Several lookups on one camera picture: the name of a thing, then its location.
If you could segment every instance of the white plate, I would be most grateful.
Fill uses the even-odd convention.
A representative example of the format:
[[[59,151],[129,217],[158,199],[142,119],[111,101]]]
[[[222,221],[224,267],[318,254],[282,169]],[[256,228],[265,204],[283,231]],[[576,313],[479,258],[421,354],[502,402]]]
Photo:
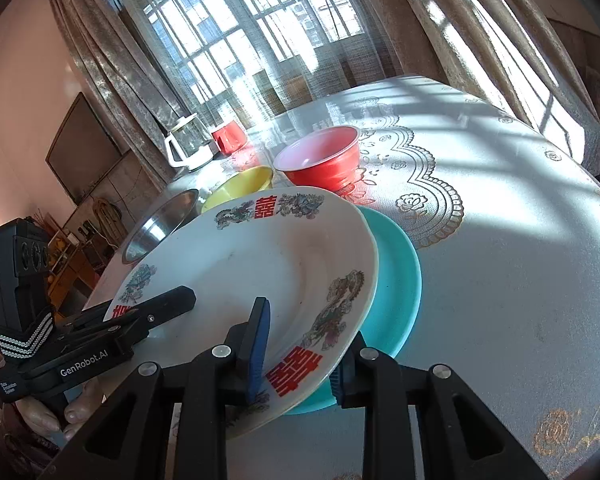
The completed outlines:
[[[197,301],[108,372],[107,389],[142,362],[177,365],[222,343],[265,296],[271,324],[261,390],[254,405],[228,417],[229,437],[247,433],[302,402],[331,373],[365,320],[377,281],[376,242],[346,200],[315,187],[231,200],[167,237],[125,278],[105,320],[179,285]]]

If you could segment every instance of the gold floral pattern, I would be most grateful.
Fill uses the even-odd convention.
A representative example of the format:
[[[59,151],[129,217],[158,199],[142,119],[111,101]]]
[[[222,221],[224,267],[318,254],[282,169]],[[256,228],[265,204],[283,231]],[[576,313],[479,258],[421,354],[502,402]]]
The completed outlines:
[[[534,437],[534,449],[538,455],[557,454],[569,439],[571,413],[566,410],[551,410],[540,423]]]
[[[576,462],[586,458],[583,453],[600,444],[600,405],[585,431],[582,431],[582,410],[568,412],[551,410],[538,425],[534,435],[534,451],[544,460],[551,478],[563,476],[565,468],[573,469]]]

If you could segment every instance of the white kettle handle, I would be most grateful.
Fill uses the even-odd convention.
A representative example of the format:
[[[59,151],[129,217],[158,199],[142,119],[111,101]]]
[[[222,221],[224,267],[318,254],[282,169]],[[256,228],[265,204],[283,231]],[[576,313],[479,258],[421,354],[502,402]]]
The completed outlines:
[[[173,158],[173,152],[171,151],[171,145],[172,144],[173,144],[173,147],[176,150],[176,153],[180,157],[180,160],[174,160],[174,158]],[[169,160],[169,165],[172,168],[181,168],[181,167],[187,165],[187,154],[180,147],[180,145],[179,145],[178,141],[176,140],[176,138],[173,137],[173,134],[169,135],[168,137],[166,137],[164,139],[164,147],[167,149],[167,158]]]

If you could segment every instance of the human hand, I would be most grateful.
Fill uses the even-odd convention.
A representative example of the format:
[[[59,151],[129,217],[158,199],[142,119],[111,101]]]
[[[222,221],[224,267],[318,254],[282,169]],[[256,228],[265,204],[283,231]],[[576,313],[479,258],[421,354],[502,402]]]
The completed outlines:
[[[82,393],[64,409],[64,418],[68,422],[64,428],[64,437],[73,437],[87,419],[93,415],[102,403],[102,389],[97,378],[82,384]],[[51,410],[33,397],[16,400],[16,407],[22,419],[32,431],[45,438],[60,431],[60,423]]]

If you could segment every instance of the red double happiness character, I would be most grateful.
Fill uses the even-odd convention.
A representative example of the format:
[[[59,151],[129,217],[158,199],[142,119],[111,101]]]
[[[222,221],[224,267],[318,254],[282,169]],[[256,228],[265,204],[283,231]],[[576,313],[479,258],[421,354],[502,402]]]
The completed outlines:
[[[278,197],[264,196],[256,200],[256,210],[254,218],[266,218],[267,216],[273,216],[273,209],[276,206],[276,199]]]
[[[116,305],[115,308],[113,309],[113,314],[111,316],[111,319],[114,319],[115,317],[120,317],[123,314],[126,314],[127,312],[129,312],[130,310],[131,310],[130,306]]]
[[[320,354],[296,346],[289,354],[265,375],[280,397],[294,391],[300,382],[313,372],[322,359]]]

